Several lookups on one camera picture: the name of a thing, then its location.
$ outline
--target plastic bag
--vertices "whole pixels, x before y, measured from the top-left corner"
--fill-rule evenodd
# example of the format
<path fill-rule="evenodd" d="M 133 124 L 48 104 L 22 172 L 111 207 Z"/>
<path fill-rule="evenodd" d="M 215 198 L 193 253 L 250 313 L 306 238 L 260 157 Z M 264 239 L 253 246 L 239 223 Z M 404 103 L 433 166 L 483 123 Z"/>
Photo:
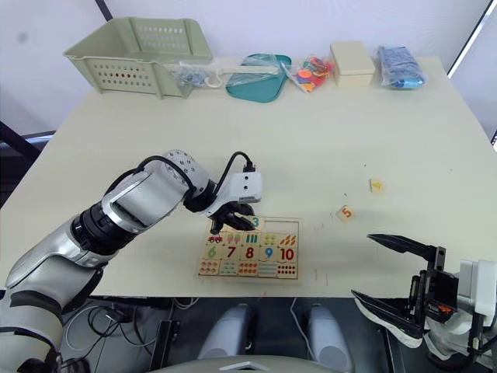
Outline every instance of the plastic bag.
<path fill-rule="evenodd" d="M 309 56 L 304 63 L 292 71 L 283 66 L 288 78 L 303 92 L 310 93 L 323 84 L 332 73 L 333 65 L 330 61 Z"/>
<path fill-rule="evenodd" d="M 195 88 L 212 89 L 260 82 L 284 74 L 274 54 L 248 56 L 244 58 L 242 65 L 222 60 L 211 64 L 190 64 L 180 61 L 178 64 L 164 64 L 164 67 L 180 87 L 192 85 Z"/>
<path fill-rule="evenodd" d="M 398 89 L 413 89 L 422 86 L 426 78 L 418 62 L 406 47 L 380 47 L 381 85 Z"/>

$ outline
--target white wall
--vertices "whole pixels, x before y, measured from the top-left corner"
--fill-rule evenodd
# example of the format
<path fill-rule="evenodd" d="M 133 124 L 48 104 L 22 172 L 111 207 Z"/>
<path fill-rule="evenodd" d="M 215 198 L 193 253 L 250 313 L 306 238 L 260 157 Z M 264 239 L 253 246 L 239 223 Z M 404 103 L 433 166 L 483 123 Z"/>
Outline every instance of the white wall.
<path fill-rule="evenodd" d="M 0 119 L 19 134 L 59 128 L 91 89 L 62 54 L 104 24 L 93 0 L 0 2 Z"/>
<path fill-rule="evenodd" d="M 497 131 L 497 10 L 452 77 L 488 138 Z"/>
<path fill-rule="evenodd" d="M 114 16 L 194 18 L 214 55 L 328 55 L 333 40 L 406 45 L 449 68 L 487 0 L 106 0 Z M 0 5 L 0 118 L 20 134 L 57 129 L 89 91 L 65 49 L 103 23 L 93 0 Z"/>

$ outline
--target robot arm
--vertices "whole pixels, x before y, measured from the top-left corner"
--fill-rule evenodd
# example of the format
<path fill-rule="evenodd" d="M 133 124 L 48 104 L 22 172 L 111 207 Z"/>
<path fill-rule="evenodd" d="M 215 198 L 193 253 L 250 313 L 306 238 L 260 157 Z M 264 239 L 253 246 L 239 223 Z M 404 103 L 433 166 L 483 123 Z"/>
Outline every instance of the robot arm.
<path fill-rule="evenodd" d="M 243 173 L 227 177 L 237 155 Z M 62 338 L 61 315 L 80 306 L 103 268 L 137 235 L 168 216 L 181 202 L 223 224 L 254 229 L 236 213 L 253 214 L 247 203 L 261 198 L 262 178 L 249 157 L 234 153 L 218 184 L 190 155 L 172 150 L 145 159 L 121 175 L 102 200 L 50 233 L 11 269 L 0 300 L 0 373 L 53 371 Z"/>
<path fill-rule="evenodd" d="M 407 347 L 419 347 L 424 338 L 428 359 L 440 369 L 459 370 L 475 361 L 497 368 L 497 263 L 463 260 L 460 272 L 449 274 L 443 270 L 443 247 L 400 235 L 368 237 L 399 253 L 421 256 L 428 266 L 412 278 L 406 299 L 353 291 L 359 310 Z M 456 353 L 466 358 L 454 363 L 450 358 Z"/>

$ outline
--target light green basket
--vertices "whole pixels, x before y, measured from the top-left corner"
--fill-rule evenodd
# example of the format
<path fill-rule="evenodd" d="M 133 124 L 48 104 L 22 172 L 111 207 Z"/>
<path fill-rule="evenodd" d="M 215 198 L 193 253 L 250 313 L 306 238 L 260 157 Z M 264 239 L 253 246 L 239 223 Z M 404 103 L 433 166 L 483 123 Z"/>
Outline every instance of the light green basket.
<path fill-rule="evenodd" d="M 128 91 L 157 97 L 187 97 L 162 64 L 212 61 L 202 30 L 193 19 L 115 18 L 68 49 L 69 58 L 100 93 Z"/>

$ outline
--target beige tabletop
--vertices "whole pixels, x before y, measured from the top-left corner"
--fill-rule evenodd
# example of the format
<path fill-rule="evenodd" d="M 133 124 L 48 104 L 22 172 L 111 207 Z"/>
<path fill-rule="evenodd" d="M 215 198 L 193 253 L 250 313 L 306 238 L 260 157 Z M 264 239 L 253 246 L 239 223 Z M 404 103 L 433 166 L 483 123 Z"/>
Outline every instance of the beige tabletop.
<path fill-rule="evenodd" d="M 367 239 L 405 235 L 462 259 L 497 260 L 497 154 L 436 58 L 420 58 L 413 91 L 339 89 L 307 95 L 287 82 L 261 104 L 223 89 L 188 99 L 89 93 L 61 126 L 0 215 L 0 280 L 31 246 L 98 201 L 114 178 L 149 155 L 188 151 L 218 180 L 232 152 L 263 177 L 257 214 L 301 218 L 296 284 L 201 281 L 207 220 L 183 206 L 122 249 L 94 294 L 348 297 L 350 289 L 406 296 L 426 262 Z M 385 182 L 372 194 L 369 179 Z M 336 212 L 349 205 L 356 217 Z"/>

